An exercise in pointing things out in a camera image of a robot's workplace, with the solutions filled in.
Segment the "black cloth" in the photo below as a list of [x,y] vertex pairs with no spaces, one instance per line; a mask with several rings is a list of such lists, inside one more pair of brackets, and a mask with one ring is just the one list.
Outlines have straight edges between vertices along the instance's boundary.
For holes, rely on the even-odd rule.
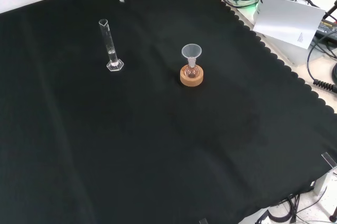
[[337,157],[333,110],[220,0],[45,0],[0,48],[1,224],[237,224]]

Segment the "table leg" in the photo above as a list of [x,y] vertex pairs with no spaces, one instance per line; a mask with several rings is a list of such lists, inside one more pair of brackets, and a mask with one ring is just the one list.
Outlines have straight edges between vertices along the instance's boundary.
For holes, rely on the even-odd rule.
[[336,222],[337,221],[337,207],[335,209],[335,212],[333,213],[332,216],[330,216],[329,219],[330,219],[331,222]]
[[324,176],[322,176],[321,178],[316,180],[314,193],[317,196],[320,196],[324,192],[326,186],[328,185],[328,183],[331,180],[332,173],[333,173],[333,171],[331,170],[328,173],[326,173]]

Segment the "glass funnel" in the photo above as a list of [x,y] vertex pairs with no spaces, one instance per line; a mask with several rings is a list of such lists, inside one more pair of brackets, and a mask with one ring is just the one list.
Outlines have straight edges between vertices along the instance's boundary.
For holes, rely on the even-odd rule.
[[196,59],[201,55],[202,49],[197,44],[188,44],[181,50],[182,55],[187,58],[189,64],[184,74],[189,78],[195,78],[199,75],[199,69],[196,66]]

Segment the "hexagonal base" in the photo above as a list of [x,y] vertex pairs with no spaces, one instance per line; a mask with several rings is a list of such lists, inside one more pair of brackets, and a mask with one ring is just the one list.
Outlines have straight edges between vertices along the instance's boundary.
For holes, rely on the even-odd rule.
[[110,70],[110,71],[119,71],[122,69],[122,67],[124,66],[124,63],[118,59],[118,64],[114,65],[114,63],[112,63],[111,61],[108,62],[108,64],[106,65],[106,67]]

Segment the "white table surface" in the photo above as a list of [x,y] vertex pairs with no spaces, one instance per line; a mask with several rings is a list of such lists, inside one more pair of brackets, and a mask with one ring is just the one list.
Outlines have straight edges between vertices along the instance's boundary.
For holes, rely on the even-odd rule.
[[[319,0],[313,0],[313,2],[315,2],[317,5],[321,7],[325,7],[324,9],[326,10],[330,9],[333,6],[334,1],[335,0],[322,0],[321,2],[319,2]],[[236,9],[232,9],[232,10],[235,11],[236,15],[239,16],[240,20],[242,20],[245,23],[245,25],[253,29],[253,25],[238,10]],[[258,35],[258,36],[261,37],[262,41],[266,44],[266,46],[271,49],[272,53],[277,54],[278,58],[280,60],[283,60],[285,65],[289,66],[293,72],[296,72],[300,78],[305,80],[306,84],[312,87],[312,90],[319,95],[319,98],[323,99],[327,105],[331,106],[335,110],[335,113],[337,112],[337,94],[328,92],[326,90],[323,90],[313,85],[313,81],[310,78],[305,65],[302,65],[299,67],[291,66],[288,63],[288,61],[285,59],[285,55],[276,46],[271,44],[264,36],[262,35]],[[327,56],[324,56],[310,63],[310,71],[316,79],[319,79],[321,81],[328,82],[328,83],[333,83],[332,78],[331,78],[331,71],[336,63],[337,61]]]

